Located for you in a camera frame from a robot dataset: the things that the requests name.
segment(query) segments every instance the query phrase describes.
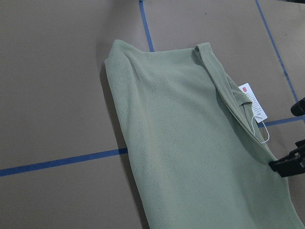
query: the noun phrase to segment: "fabric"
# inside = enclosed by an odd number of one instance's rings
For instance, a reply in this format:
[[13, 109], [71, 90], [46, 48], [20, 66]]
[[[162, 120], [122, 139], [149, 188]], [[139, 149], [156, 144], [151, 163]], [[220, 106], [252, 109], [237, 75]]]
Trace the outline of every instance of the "fabric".
[[304, 229], [209, 43], [142, 52], [115, 40], [105, 65], [151, 229]]

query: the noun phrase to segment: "green garment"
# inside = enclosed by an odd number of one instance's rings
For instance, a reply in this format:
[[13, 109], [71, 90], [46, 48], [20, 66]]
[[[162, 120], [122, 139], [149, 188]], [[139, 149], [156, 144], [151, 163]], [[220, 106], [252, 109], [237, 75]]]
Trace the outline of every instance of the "green garment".
[[304, 229], [209, 43], [142, 52], [115, 40], [105, 65], [150, 229]]

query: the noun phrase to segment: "hang tag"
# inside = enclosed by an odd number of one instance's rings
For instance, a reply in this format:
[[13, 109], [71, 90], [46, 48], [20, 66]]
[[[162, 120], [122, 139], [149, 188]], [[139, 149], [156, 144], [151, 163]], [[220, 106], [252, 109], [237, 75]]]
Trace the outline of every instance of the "hang tag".
[[243, 93], [245, 93], [248, 98], [252, 101], [252, 111], [253, 111], [253, 114], [256, 115], [256, 116], [260, 116], [261, 118], [259, 117], [255, 117], [257, 123], [260, 123], [261, 121], [267, 119], [267, 115], [266, 113], [264, 112], [264, 110], [262, 109], [261, 105], [259, 104], [259, 102], [257, 101], [250, 85], [248, 83], [245, 83], [241, 86], [238, 87]]

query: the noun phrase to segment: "blue tape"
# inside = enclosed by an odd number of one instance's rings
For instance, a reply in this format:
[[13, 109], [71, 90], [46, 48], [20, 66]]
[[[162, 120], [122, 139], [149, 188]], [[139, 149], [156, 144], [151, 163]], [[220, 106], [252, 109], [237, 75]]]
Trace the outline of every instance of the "blue tape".
[[141, 17], [142, 17], [142, 22], [143, 22], [143, 26], [144, 26], [144, 29], [145, 29], [145, 34], [146, 34], [147, 42], [148, 42], [148, 47], [149, 47], [149, 50], [151, 52], [154, 52], [153, 42], [152, 42], [152, 39], [151, 39], [151, 35], [149, 33], [148, 24], [147, 24], [147, 21], [146, 21], [146, 16], [145, 16], [145, 11], [144, 11], [144, 5], [143, 5], [143, 1], [142, 0], [139, 1], [139, 5], [140, 5], [140, 12], [141, 12]]
[[262, 9], [261, 9], [261, 7], [260, 7], [260, 5], [259, 5], [259, 3], [258, 3], [258, 0], [255, 0], [255, 2], [256, 2], [256, 5], [257, 5], [257, 7], [258, 7], [259, 13], [261, 14], [261, 17], [262, 17], [262, 19], [263, 19], [263, 22], [264, 22], [264, 25], [265, 25], [266, 30], [267, 30], [267, 32], [268, 32], [269, 38], [270, 38], [271, 43], [272, 43], [272, 45], [273, 45], [273, 48], [274, 48], [274, 50], [275, 50], [276, 56], [277, 56], [277, 58], [278, 58], [278, 60], [279, 60], [279, 62], [280, 62], [280, 64], [281, 64], [281, 67], [282, 67], [283, 72], [284, 72], [284, 74], [285, 74], [285, 77], [286, 77], [286, 80], [287, 80], [288, 85], [289, 85], [289, 87], [290, 87], [290, 90], [291, 90], [291, 92], [292, 92], [292, 94], [293, 94], [293, 96], [294, 96], [294, 98], [295, 98], [295, 102], [297, 102], [298, 99], [297, 99], [297, 97], [296, 97], [295, 90], [294, 90], [294, 88], [293, 88], [293, 86], [292, 86], [292, 84], [291, 84], [291, 82], [290, 82], [288, 73], [287, 73], [286, 68], [285, 68], [285, 66], [284, 66], [284, 63], [283, 63], [283, 61], [282, 61], [282, 58], [281, 58], [281, 56], [280, 56], [280, 53], [278, 52], [278, 49], [277, 49], [277, 47], [276, 47], [276, 45], [275, 45], [275, 42], [274, 42], [274, 40], [273, 40], [273, 37], [272, 37], [271, 32], [270, 32], [270, 30], [269, 30], [269, 27], [268, 27], [268, 25], [267, 25], [266, 19], [265, 19], [264, 15], [263, 15]]
[[30, 171], [44, 169], [44, 168], [63, 166], [63, 165], [78, 163], [78, 162], [82, 162], [82, 161], [89, 161], [89, 160], [94, 160], [94, 159], [108, 157], [108, 156], [127, 154], [127, 153], [128, 153], [127, 148], [123, 148], [123, 149], [115, 149], [115, 150], [110, 150], [110, 151], [105, 151], [105, 152], [100, 152], [100, 153], [87, 154], [87, 155], [82, 155], [82, 156], [74, 156], [74, 157], [59, 159], [59, 160], [55, 160], [55, 161], [47, 161], [47, 162], [42, 162], [42, 163], [37, 163], [37, 164], [32, 164], [32, 165], [27, 165], [27, 166], [7, 168], [7, 169], [0, 170], [0, 177], [17, 174], [17, 173], [30, 172]]
[[[299, 117], [293, 117], [293, 118], [285, 118], [285, 119], [281, 119], [281, 120], [276, 120], [276, 121], [271, 121], [271, 122], [267, 122], [265, 123], [266, 126], [272, 126], [272, 125], [279, 125], [279, 124], [284, 124], [284, 123], [291, 123], [291, 122], [296, 122], [296, 121], [300, 121], [303, 120], [302, 116]], [[263, 127], [262, 123], [258, 124], [258, 127], [261, 128]]]

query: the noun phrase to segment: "white tag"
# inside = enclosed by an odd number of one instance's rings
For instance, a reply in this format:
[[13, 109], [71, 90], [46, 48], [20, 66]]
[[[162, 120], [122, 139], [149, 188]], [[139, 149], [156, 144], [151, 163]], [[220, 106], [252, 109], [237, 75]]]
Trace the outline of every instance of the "white tag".
[[257, 101], [250, 85], [248, 83], [245, 83], [241, 86], [238, 87], [243, 93], [245, 93], [248, 98], [252, 101], [252, 111], [254, 115], [260, 116], [259, 117], [255, 117], [257, 123], [260, 123], [261, 121], [267, 119], [267, 115], [264, 112], [264, 110], [262, 109], [261, 105], [259, 104], [259, 102]]

